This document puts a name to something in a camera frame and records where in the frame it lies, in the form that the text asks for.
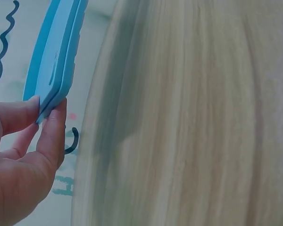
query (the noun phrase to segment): blue phone case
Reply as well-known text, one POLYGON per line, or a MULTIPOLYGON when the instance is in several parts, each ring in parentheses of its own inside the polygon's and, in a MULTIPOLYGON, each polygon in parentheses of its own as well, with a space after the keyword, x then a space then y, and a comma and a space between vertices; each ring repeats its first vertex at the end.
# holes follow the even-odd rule
POLYGON ((52 0, 34 47, 23 100, 40 96, 38 124, 67 96, 88 0, 52 0))

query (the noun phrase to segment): hand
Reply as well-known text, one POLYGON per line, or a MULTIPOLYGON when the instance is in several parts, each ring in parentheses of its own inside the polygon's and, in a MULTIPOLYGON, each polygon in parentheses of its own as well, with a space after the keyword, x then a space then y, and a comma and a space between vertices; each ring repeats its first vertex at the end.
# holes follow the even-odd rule
POLYGON ((9 150, 0 152, 0 226, 27 217, 48 195, 64 160, 66 99, 43 121, 36 151, 26 153, 38 130, 39 98, 0 103, 0 140, 21 131, 9 150))

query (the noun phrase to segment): dark blue squiggle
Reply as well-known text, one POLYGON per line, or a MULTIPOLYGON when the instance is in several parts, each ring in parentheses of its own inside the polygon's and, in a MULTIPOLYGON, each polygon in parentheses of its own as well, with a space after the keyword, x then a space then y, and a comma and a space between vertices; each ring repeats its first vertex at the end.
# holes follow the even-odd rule
POLYGON ((19 2, 17 0, 14 1, 14 4, 15 4, 15 8, 13 11, 11 11, 7 16, 6 16, 6 19, 10 22, 10 26, 9 28, 3 32, 1 35, 0 35, 0 40, 2 41, 2 44, 3 44, 3 49, 0 53, 0 78, 2 76, 2 73, 3 73, 3 65, 2 65, 2 62, 1 62, 1 59, 5 56, 7 50, 8 50, 8 41, 6 39, 6 36, 7 34, 13 29, 13 27, 15 26, 15 20, 13 18, 13 15, 17 12, 17 10, 19 9, 19 2))
POLYGON ((72 153, 76 149, 76 147, 79 143, 79 131, 77 131, 76 127, 73 127, 72 132, 74 134, 75 139, 74 139, 74 142, 72 143, 72 145, 69 148, 65 149, 65 154, 72 153))

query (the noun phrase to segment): finger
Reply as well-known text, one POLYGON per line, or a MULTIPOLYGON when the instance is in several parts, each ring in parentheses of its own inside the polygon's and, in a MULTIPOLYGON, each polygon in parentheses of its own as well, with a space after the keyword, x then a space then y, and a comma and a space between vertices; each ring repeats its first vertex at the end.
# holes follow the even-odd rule
POLYGON ((14 103, 0 102, 1 136, 21 131, 34 123, 39 115, 39 97, 14 103))
POLYGON ((39 126, 33 123, 26 129, 21 131, 17 139, 13 143, 11 149, 0 152, 0 158, 13 160, 22 158, 26 154, 27 149, 38 129, 39 126))
POLYGON ((66 99, 50 113, 42 129, 36 152, 27 153, 20 161, 36 165, 53 181, 64 160, 66 99))

